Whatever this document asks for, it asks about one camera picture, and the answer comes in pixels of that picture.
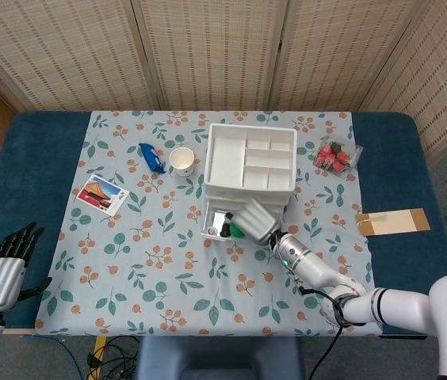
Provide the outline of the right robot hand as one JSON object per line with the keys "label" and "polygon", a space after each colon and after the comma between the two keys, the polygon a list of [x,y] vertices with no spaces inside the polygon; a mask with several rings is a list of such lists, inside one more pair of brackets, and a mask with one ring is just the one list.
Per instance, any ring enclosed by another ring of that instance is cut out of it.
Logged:
{"label": "right robot hand", "polygon": [[258,200],[247,200],[238,210],[227,211],[226,219],[256,245],[274,247],[281,231],[281,221]]}

